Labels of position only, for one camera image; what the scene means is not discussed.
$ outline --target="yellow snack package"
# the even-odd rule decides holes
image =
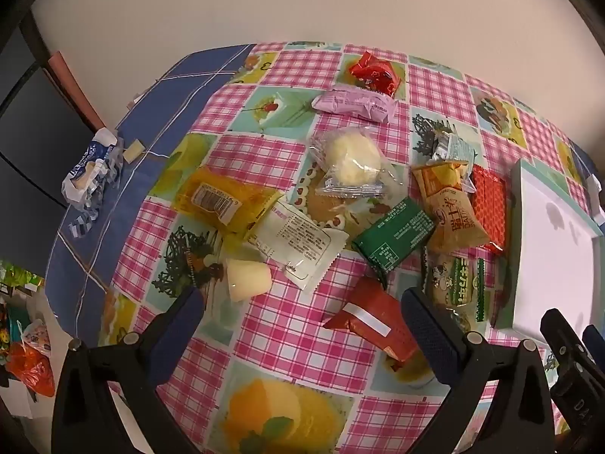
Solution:
[[[449,253],[489,242],[489,235],[477,221],[471,201],[462,191],[467,167],[467,162],[455,160],[412,168],[424,209],[437,222],[427,243],[432,251]]]
[[[178,190],[172,207],[209,223],[223,235],[245,240],[281,195],[275,188],[242,183],[202,166]]]

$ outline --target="white box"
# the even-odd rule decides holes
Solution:
[[[544,344],[540,321],[557,308],[580,338],[589,324],[603,329],[603,233],[569,194],[527,161],[518,161],[510,177],[505,303],[496,327]]]

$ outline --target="pink wrapped snack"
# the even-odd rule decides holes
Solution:
[[[337,84],[329,92],[317,96],[312,106],[317,110],[364,118],[377,123],[391,123],[395,99],[380,92],[360,89],[354,85]]]

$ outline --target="crumpled plastic bag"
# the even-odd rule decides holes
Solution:
[[[35,350],[38,350],[44,356],[50,357],[50,339],[46,324],[41,319],[34,320],[29,326],[23,329],[22,341]]]
[[[54,396],[54,377],[50,360],[31,346],[13,342],[8,350],[5,368],[32,391],[49,398]]]
[[[65,176],[61,192],[67,203],[82,215],[70,225],[74,238],[84,236],[98,218],[107,186],[118,186],[123,165],[124,140],[102,128],[93,137],[86,153]]]

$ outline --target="snack package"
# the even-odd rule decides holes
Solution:
[[[368,89],[385,93],[389,97],[395,94],[401,83],[401,78],[397,76],[390,62],[379,60],[368,51],[365,51],[359,62],[349,68],[349,72],[364,82]]]
[[[43,278],[8,261],[0,260],[0,283],[7,287],[22,286],[35,292],[43,284]]]
[[[477,188],[471,205],[489,235],[489,242],[484,247],[501,255],[506,249],[506,183],[481,166],[475,167],[471,179]]]
[[[462,191],[474,193],[476,191],[470,175],[475,164],[475,149],[462,140],[455,133],[438,131],[435,135],[435,151],[433,160],[466,160],[468,162],[467,173],[462,178]]]
[[[21,339],[41,354],[50,357],[50,339],[46,324],[41,319],[34,320],[29,326],[23,329]]]
[[[82,215],[69,225],[74,238],[82,237],[99,216],[106,186],[117,186],[123,165],[124,140],[109,129],[93,136],[86,153],[69,171],[61,186],[67,203]]]
[[[440,254],[431,264],[428,295],[447,308],[465,306],[473,299],[473,272],[466,258]]]
[[[31,346],[21,342],[11,344],[6,370],[13,373],[32,391],[49,398],[54,396],[54,378],[50,361]]]
[[[342,83],[318,95],[311,102],[317,110],[369,119],[377,123],[392,123],[396,104],[395,99],[384,93]]]
[[[380,198],[401,180],[362,126],[347,126],[314,135],[309,151],[326,173],[317,194],[339,198]]]
[[[485,328],[485,261],[422,252],[424,292],[463,332]]]
[[[285,198],[280,198],[256,225],[248,241],[276,261],[288,280],[311,293],[348,237],[343,230],[320,229]]]
[[[450,253],[489,242],[489,235],[475,218],[471,202],[462,191],[466,171],[467,162],[462,161],[412,168],[425,210],[437,223],[427,243],[431,251]]]
[[[423,243],[434,228],[428,215],[413,200],[406,198],[360,233],[351,245],[386,288],[388,273]]]
[[[10,323],[8,322],[8,309],[4,299],[0,297],[0,365],[3,365],[10,348]]]
[[[345,306],[324,327],[355,333],[399,362],[419,350],[403,321],[399,302],[374,278],[361,277]]]
[[[275,188],[242,183],[202,166],[178,190],[172,207],[241,241],[280,196]]]

